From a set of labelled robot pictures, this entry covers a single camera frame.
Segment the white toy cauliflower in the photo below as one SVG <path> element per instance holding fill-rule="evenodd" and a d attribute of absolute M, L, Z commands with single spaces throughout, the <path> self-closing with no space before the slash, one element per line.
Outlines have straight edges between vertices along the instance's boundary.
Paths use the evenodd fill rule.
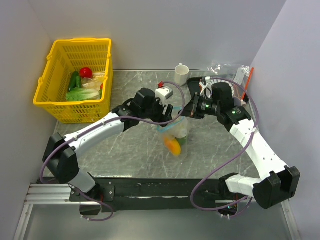
<path fill-rule="evenodd" d="M 169 131 L 175 138 L 187 137 L 189 134 L 188 120 L 186 118 L 180 120 Z"/>

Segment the clear bag with blue zipper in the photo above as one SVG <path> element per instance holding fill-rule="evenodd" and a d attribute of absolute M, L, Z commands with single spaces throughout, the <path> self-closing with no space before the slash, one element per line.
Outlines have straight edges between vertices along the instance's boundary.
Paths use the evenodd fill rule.
<path fill-rule="evenodd" d="M 187 140 L 190 124 L 185 116 L 180 116 L 165 127 L 157 126 L 156 130 L 165 148 L 175 157 L 187 154 Z"/>

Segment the green toy bell pepper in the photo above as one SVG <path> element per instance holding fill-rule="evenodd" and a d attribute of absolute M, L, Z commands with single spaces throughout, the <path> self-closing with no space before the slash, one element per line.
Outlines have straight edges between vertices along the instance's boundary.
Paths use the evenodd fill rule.
<path fill-rule="evenodd" d="M 187 143 L 187 139 L 188 139 L 187 136 L 186 136 L 186 137 L 182 137 L 182 138 L 176 138 L 176 140 L 178 141 L 178 143 L 179 143 L 181 146 L 183 146 L 183 145 L 185 145 L 185 144 Z"/>

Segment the yellow orange toy mango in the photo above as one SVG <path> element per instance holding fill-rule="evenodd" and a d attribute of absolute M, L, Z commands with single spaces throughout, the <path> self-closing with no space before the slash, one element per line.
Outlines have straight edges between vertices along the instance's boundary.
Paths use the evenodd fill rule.
<path fill-rule="evenodd" d="M 181 146 L 176 138 L 164 138 L 164 145 L 174 156 L 179 156 L 182 152 Z"/>

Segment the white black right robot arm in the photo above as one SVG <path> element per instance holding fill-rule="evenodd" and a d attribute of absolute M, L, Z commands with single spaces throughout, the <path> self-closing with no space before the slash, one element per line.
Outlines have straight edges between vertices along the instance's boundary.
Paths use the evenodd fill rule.
<path fill-rule="evenodd" d="M 257 120 L 242 107 L 235 105 L 231 86 L 214 83 L 211 90 L 201 86 L 190 102 L 180 111 L 183 117 L 203 119 L 215 116 L 220 124 L 243 146 L 259 177 L 230 173 L 220 178 L 219 195 L 230 199 L 235 194 L 252 197 L 263 209 L 293 198 L 300 180 L 299 170 L 289 167 L 267 144 L 257 129 Z"/>

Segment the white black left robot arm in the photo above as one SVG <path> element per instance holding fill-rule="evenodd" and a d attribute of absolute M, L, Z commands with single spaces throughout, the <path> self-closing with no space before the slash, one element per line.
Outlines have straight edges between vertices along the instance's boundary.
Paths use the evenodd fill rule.
<path fill-rule="evenodd" d="M 100 189 L 94 178 L 80 169 L 78 157 L 105 139 L 137 126 L 142 120 L 151 120 L 165 127 L 173 119 L 173 106 L 166 105 L 172 96 L 169 87 L 155 91 L 141 88 L 133 98 L 115 107 L 101 120 L 66 136 L 52 135 L 43 162 L 59 184 L 75 186 L 86 200 L 95 200 Z"/>

